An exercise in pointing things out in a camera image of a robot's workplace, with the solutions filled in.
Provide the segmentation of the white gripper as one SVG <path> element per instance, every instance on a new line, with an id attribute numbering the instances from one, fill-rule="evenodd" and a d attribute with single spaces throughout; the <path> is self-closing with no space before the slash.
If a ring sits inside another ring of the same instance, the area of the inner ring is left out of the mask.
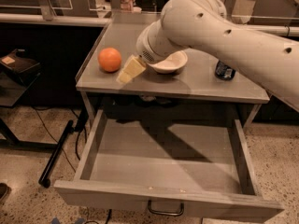
<path id="1" fill-rule="evenodd" d="M 185 49 L 174 41 L 180 28 L 181 22 L 167 19 L 159 19 L 146 27 L 136 41 L 138 56 L 131 55 L 127 59 L 117 76 L 117 81 L 127 84 L 146 70 L 145 63 L 159 63 L 170 54 Z"/>

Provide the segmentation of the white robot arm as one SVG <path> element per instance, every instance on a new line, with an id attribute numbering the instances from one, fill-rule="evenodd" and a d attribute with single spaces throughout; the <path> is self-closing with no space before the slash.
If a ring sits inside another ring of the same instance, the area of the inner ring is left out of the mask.
<path id="1" fill-rule="evenodd" d="M 170 54 L 196 49 L 210 54 L 299 111 L 299 42 L 227 21 L 220 0 L 169 0 L 160 19 L 136 41 L 118 74 L 120 83 L 139 76 Z"/>

